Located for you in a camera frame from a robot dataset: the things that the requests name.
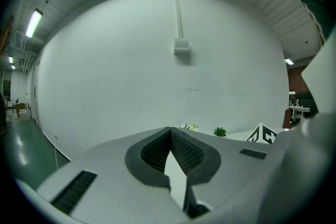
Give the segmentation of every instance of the green floor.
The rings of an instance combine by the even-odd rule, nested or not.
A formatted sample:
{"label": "green floor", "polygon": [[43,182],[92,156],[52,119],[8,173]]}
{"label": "green floor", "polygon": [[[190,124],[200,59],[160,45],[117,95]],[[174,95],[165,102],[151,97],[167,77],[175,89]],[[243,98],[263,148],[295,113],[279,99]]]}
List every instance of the green floor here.
{"label": "green floor", "polygon": [[[7,114],[4,151],[12,175],[34,190],[57,170],[55,149],[28,114],[22,115],[20,119],[14,114]],[[67,164],[58,153],[57,162],[58,168]]]}

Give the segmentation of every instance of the white curved wall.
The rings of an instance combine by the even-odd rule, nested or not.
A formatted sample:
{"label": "white curved wall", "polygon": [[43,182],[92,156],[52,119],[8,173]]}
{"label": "white curved wall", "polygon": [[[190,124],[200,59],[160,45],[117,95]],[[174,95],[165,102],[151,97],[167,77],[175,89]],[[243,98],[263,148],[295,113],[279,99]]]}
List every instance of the white curved wall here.
{"label": "white curved wall", "polygon": [[105,1],[46,45],[35,71],[38,117],[69,158],[186,122],[208,134],[282,127],[287,71],[265,19],[236,0],[180,5],[190,57],[173,54],[174,0]]}

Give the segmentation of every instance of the ceiling light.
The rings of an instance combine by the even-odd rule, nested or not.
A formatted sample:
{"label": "ceiling light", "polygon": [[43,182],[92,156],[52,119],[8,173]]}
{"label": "ceiling light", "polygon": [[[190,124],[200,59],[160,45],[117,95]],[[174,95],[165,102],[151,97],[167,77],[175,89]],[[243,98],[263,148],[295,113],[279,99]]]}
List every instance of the ceiling light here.
{"label": "ceiling light", "polygon": [[26,37],[32,38],[34,31],[36,29],[36,26],[38,22],[40,21],[42,15],[43,15],[42,11],[40,11],[38,8],[35,9],[32,17],[30,18],[28,27],[27,27]]}
{"label": "ceiling light", "polygon": [[294,63],[291,60],[289,60],[289,58],[285,59],[285,62],[289,65],[294,65]]}

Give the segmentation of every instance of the black slot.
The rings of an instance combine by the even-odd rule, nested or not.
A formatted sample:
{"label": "black slot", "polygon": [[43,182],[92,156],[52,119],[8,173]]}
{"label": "black slot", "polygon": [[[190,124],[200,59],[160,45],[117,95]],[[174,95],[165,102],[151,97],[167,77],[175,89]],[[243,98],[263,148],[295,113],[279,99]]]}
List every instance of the black slot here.
{"label": "black slot", "polygon": [[257,159],[264,159],[267,155],[267,153],[260,152],[260,151],[254,151],[254,150],[248,150],[247,148],[240,151],[240,153],[253,157],[253,158],[257,158]]}
{"label": "black slot", "polygon": [[70,214],[96,176],[97,174],[81,171],[51,204],[63,213]]}

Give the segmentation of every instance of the black mesh cavity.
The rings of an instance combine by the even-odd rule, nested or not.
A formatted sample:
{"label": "black mesh cavity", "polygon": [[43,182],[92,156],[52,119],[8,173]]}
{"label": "black mesh cavity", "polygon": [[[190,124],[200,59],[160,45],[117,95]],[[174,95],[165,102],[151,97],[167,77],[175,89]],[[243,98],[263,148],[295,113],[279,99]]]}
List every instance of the black mesh cavity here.
{"label": "black mesh cavity", "polygon": [[204,160],[204,152],[174,132],[171,132],[171,139],[171,151],[182,171],[187,175]]}
{"label": "black mesh cavity", "polygon": [[147,144],[141,151],[141,158],[152,168],[164,172],[170,148],[170,132],[167,132]]}

